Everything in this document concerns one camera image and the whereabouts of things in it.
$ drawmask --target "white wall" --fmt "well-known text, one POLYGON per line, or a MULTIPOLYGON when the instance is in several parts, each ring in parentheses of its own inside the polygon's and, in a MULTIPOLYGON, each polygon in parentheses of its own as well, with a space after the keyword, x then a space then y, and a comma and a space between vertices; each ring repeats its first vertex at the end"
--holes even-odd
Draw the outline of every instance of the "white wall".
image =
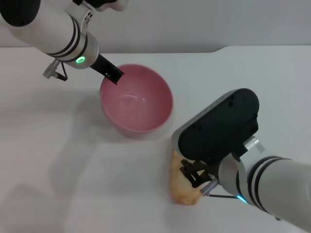
MULTIPOLYGON (((53 0, 63 8, 71 0, 53 0)), ((228 45, 311 44, 310 0, 130 0, 96 13, 102 52, 206 52, 228 45)), ((0 46, 23 46, 0 29, 0 46)))

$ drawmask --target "cable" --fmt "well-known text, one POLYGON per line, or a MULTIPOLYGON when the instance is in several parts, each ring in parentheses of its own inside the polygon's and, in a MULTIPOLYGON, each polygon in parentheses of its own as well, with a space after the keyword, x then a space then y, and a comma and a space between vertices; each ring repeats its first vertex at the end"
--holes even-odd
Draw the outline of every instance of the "cable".
POLYGON ((62 68, 63 68, 63 72, 64 72, 65 77, 68 79, 68 76, 67 76, 67 73, 66 73, 65 66, 64 66, 63 62, 62 62, 62 68))
POLYGON ((231 198, 231 199, 238 199, 238 198, 235 197, 235 196, 213 195, 213 194, 210 194, 209 197, 212 197, 212 198, 231 198))

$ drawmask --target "blue led light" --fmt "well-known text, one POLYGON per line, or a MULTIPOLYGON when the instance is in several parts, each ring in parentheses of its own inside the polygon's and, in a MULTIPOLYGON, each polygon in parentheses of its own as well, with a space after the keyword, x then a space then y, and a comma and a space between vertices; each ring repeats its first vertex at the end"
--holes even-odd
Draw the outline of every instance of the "blue led light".
POLYGON ((242 201, 244 201, 245 203, 247 203, 247 201, 245 201, 243 197, 237 196, 237 198, 240 199, 240 200, 242 200, 242 201))

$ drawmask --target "green led light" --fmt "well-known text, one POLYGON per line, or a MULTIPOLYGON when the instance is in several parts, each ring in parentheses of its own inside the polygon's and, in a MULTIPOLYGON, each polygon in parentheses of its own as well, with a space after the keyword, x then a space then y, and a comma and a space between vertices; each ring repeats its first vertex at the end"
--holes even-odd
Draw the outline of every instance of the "green led light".
POLYGON ((78 59, 77 59, 77 61, 76 61, 76 63, 82 63, 82 62, 84 62, 85 61, 85 57, 79 57, 78 59))

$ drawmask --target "bowl rim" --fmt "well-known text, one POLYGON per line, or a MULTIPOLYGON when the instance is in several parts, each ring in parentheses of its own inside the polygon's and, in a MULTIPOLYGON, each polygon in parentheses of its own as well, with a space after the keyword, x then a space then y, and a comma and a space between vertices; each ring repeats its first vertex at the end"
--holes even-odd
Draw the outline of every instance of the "bowl rim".
POLYGON ((123 64, 123 65, 120 65, 118 66, 118 68, 122 68, 124 66, 138 66, 138 67, 144 67, 144 68, 147 68, 151 71, 153 71, 154 73, 156 73, 163 81, 164 83, 166 84, 166 86, 169 88, 169 91, 170 91, 170 95, 171 95, 171 98, 172 98, 172 108, 171 108, 171 111, 170 111, 170 114, 168 115, 168 117, 166 118, 166 120, 160 124, 159 126, 153 128, 153 129, 150 129, 150 130, 133 130, 133 129, 130 129, 130 128, 127 128, 125 126, 122 126, 121 124, 117 123, 112 117, 111 115, 108 114, 108 112, 105 110, 105 107, 104 107, 104 103, 102 102, 102 98, 101 98, 101 95, 102 95, 102 89, 103 89, 103 85, 104 85, 104 81, 106 78, 103 79, 102 81, 102 84, 101 84, 101 87, 100 87, 100 101, 101 101, 101 107, 102 107, 102 111, 104 112, 104 114, 106 114, 106 116, 108 117, 108 119, 110 121, 113 122, 113 124, 115 124, 117 127, 119 127, 121 130, 126 130, 126 131, 130 131, 130 132, 134 132, 134 133, 150 133, 150 132, 153 132, 157 129, 159 129, 160 127, 162 127, 172 116, 172 113, 173 113, 173 109, 174 109, 174 96, 173 96, 173 92, 169 86, 169 84, 167 83, 167 81, 162 77, 162 75, 160 75, 158 72, 156 72, 155 70, 151 69, 150 67, 148 66, 144 66, 144 65, 141 65, 141 64, 135 64, 135 63, 127 63, 127 64, 123 64))

